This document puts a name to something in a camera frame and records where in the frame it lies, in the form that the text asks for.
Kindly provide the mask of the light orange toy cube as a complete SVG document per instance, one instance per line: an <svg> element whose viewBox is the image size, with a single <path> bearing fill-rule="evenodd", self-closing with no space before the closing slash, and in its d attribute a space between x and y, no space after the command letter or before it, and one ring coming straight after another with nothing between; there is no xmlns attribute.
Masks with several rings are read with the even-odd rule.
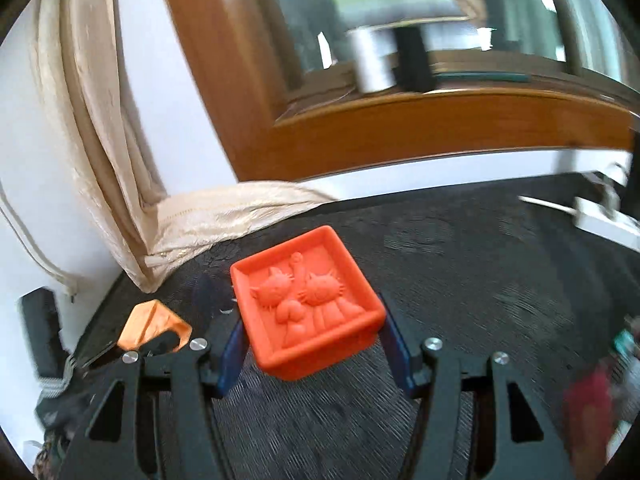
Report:
<svg viewBox="0 0 640 480"><path fill-rule="evenodd" d="M145 301L131 310L116 344L125 351L138 350L166 330L178 336L177 349L187 344L192 335L192 326L160 300Z"/></svg>

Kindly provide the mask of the red storage box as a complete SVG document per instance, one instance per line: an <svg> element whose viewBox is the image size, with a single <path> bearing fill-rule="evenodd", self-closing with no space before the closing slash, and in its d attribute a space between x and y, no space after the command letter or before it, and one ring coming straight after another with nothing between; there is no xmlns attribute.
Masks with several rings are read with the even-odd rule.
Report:
<svg viewBox="0 0 640 480"><path fill-rule="evenodd" d="M566 440L578 479L639 477L639 329L627 327L564 398Z"/></svg>

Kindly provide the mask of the dark navy sock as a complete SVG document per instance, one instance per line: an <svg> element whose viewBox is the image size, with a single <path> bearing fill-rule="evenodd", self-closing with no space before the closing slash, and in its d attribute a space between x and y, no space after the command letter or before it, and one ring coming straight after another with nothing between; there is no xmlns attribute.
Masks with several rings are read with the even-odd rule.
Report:
<svg viewBox="0 0 640 480"><path fill-rule="evenodd" d="M201 335L219 315L231 313L236 307L233 287L228 275L202 274L192 289L191 321L194 333Z"/></svg>

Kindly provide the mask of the dark orange toy cube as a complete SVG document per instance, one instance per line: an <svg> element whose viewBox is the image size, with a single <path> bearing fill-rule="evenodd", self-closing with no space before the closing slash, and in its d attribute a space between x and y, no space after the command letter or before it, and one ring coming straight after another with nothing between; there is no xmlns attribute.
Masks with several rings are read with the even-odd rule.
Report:
<svg viewBox="0 0 640 480"><path fill-rule="evenodd" d="M257 366L299 380L375 343L382 300L337 232L320 226L232 264L236 302Z"/></svg>

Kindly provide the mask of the black patterned table mat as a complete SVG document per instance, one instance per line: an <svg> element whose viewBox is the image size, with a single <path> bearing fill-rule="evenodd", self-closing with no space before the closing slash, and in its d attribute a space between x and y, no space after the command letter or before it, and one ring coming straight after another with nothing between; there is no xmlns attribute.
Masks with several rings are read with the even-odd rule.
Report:
<svg viewBox="0 0 640 480"><path fill-rule="evenodd" d="M567 390L639 311L639 253L577 229L576 197L597 203L584 178L559 176L324 205L214 245L179 266L155 298L192 326L191 294L202 274L231 281L233 263L330 226L416 336L473 356L506 352L570 458ZM289 382L259 369L245 330L238 380L214 400L213 414L230 479L401 479L419 405L396 385L380 336ZM181 479L169 393L158 408L164 479ZM446 479L469 479L472 413L472 393L463 393Z"/></svg>

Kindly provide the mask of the beige lace cloth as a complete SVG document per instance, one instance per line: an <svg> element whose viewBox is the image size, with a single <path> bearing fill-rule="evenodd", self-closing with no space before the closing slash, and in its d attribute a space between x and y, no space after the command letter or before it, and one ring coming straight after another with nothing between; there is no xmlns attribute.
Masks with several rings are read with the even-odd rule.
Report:
<svg viewBox="0 0 640 480"><path fill-rule="evenodd" d="M129 273L142 292L155 292L178 266L208 248L268 228L335 200L294 182L252 181L170 196L143 209L143 254Z"/></svg>

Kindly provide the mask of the white power strip near window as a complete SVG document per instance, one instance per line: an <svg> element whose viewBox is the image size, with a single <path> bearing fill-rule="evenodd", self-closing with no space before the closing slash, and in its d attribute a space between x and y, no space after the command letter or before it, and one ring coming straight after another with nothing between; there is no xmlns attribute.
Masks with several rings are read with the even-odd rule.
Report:
<svg viewBox="0 0 640 480"><path fill-rule="evenodd" d="M574 207L574 225L577 229L634 252L639 251L639 225L636 220L619 211L615 211L610 218L599 204L582 197L575 198Z"/></svg>

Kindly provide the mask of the beige curtain left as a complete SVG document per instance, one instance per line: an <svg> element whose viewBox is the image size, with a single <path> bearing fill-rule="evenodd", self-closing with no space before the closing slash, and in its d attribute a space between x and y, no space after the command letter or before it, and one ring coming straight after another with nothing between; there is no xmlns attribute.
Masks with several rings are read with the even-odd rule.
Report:
<svg viewBox="0 0 640 480"><path fill-rule="evenodd" d="M162 187L122 104L115 0L37 0L32 37L40 102L76 192L115 261L142 292Z"/></svg>

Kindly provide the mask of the white thread spool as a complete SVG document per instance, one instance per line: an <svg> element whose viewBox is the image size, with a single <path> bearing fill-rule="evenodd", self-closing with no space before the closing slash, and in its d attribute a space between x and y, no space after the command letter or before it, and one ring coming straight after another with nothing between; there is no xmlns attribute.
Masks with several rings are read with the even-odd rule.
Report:
<svg viewBox="0 0 640 480"><path fill-rule="evenodd" d="M396 86L393 69L380 51L375 33L370 28L355 28L347 34L358 90L362 94L378 94Z"/></svg>

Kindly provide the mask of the wooden window frame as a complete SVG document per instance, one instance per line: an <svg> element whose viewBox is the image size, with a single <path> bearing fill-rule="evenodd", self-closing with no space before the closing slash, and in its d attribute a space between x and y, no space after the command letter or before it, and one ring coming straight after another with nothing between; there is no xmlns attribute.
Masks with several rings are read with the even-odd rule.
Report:
<svg viewBox="0 0 640 480"><path fill-rule="evenodd" d="M628 151L639 123L624 99L538 63L529 82L454 74L477 55L438 58L438 88L363 93L344 63L304 75L276 0L166 0L186 62L242 181L338 174L433 157L585 148Z"/></svg>

